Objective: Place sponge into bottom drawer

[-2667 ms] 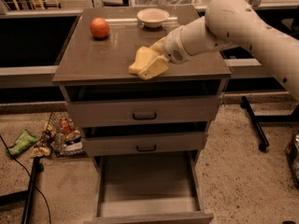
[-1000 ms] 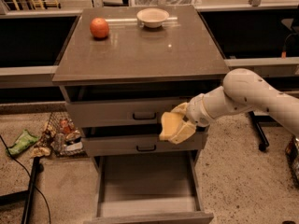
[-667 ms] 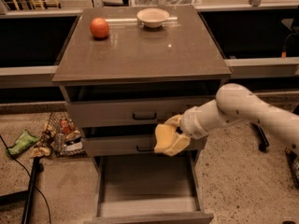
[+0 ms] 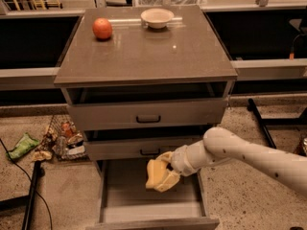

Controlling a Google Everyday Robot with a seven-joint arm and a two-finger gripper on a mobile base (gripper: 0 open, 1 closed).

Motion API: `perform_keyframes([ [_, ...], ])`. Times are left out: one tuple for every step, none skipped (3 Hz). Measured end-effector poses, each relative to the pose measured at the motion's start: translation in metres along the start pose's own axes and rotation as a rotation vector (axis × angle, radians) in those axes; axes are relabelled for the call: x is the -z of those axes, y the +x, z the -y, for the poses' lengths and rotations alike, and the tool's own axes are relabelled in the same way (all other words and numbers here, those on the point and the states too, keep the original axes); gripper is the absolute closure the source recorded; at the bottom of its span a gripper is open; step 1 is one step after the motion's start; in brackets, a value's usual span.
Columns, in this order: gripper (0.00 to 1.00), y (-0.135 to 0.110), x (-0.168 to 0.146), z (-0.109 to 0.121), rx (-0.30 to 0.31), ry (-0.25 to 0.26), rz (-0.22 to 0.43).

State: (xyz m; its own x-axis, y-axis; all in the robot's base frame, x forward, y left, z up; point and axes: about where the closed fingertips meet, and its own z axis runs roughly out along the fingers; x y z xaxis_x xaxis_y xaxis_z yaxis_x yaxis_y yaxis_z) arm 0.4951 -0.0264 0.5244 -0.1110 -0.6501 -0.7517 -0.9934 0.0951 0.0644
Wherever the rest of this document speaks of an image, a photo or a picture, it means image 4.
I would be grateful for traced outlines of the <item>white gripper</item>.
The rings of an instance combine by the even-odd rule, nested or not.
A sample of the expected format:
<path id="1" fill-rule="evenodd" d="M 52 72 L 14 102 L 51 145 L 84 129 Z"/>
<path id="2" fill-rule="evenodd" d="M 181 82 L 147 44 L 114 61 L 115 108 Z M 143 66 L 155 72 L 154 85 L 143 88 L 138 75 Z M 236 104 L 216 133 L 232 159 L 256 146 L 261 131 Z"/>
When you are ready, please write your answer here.
<path id="1" fill-rule="evenodd" d="M 178 184 L 180 176 L 190 176 L 197 171 L 192 167 L 187 157 L 188 147 L 179 147 L 174 151 L 167 151 L 155 158 L 155 161 L 164 161 L 171 164 L 176 171 L 167 170 L 159 179 L 156 180 L 153 188 L 161 193 L 172 189 Z"/>

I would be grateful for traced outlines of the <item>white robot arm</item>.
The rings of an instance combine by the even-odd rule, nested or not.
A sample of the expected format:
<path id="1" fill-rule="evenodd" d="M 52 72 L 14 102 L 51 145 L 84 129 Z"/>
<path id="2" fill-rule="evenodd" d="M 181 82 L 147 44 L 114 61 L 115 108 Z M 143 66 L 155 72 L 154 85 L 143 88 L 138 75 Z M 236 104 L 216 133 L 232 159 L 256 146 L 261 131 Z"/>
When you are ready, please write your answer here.
<path id="1" fill-rule="evenodd" d="M 222 127 L 208 129 L 192 144 L 167 151 L 147 165 L 147 189 L 165 192 L 182 176 L 214 167 L 229 159 L 240 160 L 290 189 L 307 196 L 307 158 L 248 142 Z"/>

